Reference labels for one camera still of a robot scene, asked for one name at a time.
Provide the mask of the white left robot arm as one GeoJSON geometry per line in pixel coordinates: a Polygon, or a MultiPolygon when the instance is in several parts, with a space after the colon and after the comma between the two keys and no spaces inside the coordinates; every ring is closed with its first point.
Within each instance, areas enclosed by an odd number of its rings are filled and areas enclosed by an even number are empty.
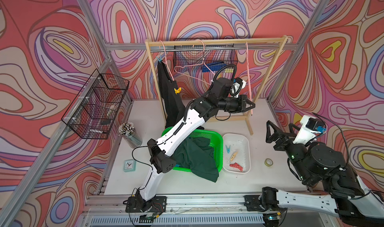
{"type": "Polygon", "coordinates": [[[127,212],[146,212],[152,207],[162,178],[176,165],[171,156],[195,129],[216,116],[220,110],[235,114],[255,107],[245,94],[240,94],[246,83],[240,77],[235,77],[236,71],[235,64],[217,71],[207,92],[188,103],[181,120],[166,135],[148,141],[146,147],[151,156],[148,164],[150,170],[144,184],[124,202],[127,212]]]}

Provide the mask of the wooden clothespin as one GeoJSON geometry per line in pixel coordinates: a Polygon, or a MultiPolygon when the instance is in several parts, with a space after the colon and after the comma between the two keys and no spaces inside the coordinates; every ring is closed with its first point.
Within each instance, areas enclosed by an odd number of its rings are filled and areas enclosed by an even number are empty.
{"type": "Polygon", "coordinates": [[[230,158],[230,162],[234,161],[235,157],[237,156],[238,152],[235,151],[232,155],[231,155],[231,158],[230,158]]]}

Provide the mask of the dark green t-shirt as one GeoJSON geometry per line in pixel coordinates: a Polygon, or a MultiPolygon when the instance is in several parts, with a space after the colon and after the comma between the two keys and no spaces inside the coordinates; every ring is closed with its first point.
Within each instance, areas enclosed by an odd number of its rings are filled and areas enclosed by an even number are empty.
{"type": "Polygon", "coordinates": [[[190,169],[194,175],[215,183],[219,172],[210,143],[211,140],[205,137],[188,137],[175,150],[172,159],[180,167],[190,169]]]}

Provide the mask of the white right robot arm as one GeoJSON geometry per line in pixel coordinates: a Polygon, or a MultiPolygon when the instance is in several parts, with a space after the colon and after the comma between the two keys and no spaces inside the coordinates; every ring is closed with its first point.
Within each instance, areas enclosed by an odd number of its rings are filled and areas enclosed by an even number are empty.
{"type": "Polygon", "coordinates": [[[349,155],[319,141],[328,130],[326,121],[328,118],[316,113],[304,115],[301,126],[289,124],[289,132],[283,132],[271,121],[266,123],[266,143],[274,143],[274,150],[287,154],[288,168],[297,180],[308,188],[322,183],[325,195],[264,187],[260,195],[244,197],[245,207],[249,212],[271,211],[271,227],[279,226],[273,217],[289,208],[328,214],[355,227],[382,227],[384,198],[365,185],[350,165],[349,155]]]}

